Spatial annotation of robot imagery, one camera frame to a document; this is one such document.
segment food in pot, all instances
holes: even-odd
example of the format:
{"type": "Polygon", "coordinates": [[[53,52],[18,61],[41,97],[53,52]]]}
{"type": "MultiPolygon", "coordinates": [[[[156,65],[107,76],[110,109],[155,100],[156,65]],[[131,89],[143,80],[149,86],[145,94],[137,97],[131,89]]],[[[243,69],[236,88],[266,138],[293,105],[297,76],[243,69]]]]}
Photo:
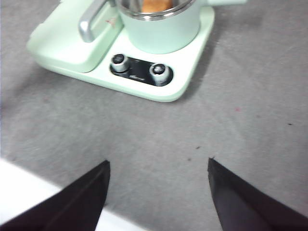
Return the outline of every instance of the food in pot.
{"type": "Polygon", "coordinates": [[[172,0],[144,0],[142,6],[143,13],[165,11],[172,8],[172,0]]]}

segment pot handle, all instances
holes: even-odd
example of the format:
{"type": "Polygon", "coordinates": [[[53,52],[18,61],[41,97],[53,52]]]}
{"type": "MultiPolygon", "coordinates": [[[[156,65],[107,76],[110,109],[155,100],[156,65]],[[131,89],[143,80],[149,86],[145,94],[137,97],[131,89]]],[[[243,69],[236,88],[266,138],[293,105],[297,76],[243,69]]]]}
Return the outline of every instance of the pot handle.
{"type": "Polygon", "coordinates": [[[223,6],[245,4],[247,0],[201,0],[203,6],[223,6]]]}
{"type": "Polygon", "coordinates": [[[101,8],[109,1],[111,7],[115,7],[115,0],[94,0],[84,12],[78,23],[78,30],[84,42],[93,42],[94,35],[91,31],[91,23],[101,8]]]}

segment gray carpet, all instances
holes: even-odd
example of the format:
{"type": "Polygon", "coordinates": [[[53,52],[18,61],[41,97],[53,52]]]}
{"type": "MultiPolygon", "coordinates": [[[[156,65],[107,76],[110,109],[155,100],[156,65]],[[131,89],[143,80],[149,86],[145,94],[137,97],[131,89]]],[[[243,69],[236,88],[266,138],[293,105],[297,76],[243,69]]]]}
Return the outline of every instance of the gray carpet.
{"type": "Polygon", "coordinates": [[[111,161],[107,207],[153,231],[220,231],[216,157],[308,216],[308,1],[216,8],[196,73],[156,103],[46,71],[25,46],[58,0],[1,1],[1,156],[67,185],[111,161]]]}

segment black control panel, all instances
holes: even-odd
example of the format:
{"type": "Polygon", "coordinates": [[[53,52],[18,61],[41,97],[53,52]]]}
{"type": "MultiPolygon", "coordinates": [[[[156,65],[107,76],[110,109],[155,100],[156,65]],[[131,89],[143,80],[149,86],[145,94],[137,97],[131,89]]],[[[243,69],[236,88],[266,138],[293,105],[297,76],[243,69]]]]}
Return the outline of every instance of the black control panel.
{"type": "Polygon", "coordinates": [[[126,57],[123,54],[116,54],[111,59],[110,71],[116,76],[158,87],[167,85],[173,79],[173,71],[170,67],[126,57]]]}

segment silver handle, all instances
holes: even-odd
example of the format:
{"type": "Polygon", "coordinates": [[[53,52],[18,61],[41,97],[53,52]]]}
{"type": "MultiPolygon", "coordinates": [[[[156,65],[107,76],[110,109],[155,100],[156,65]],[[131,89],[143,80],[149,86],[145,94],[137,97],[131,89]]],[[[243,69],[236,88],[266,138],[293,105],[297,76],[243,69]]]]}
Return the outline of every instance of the silver handle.
{"type": "Polygon", "coordinates": [[[93,42],[94,35],[91,31],[91,23],[95,16],[99,13],[101,8],[106,2],[110,3],[112,7],[115,7],[115,0],[94,0],[89,8],[84,12],[78,23],[79,33],[84,42],[93,42]]]}

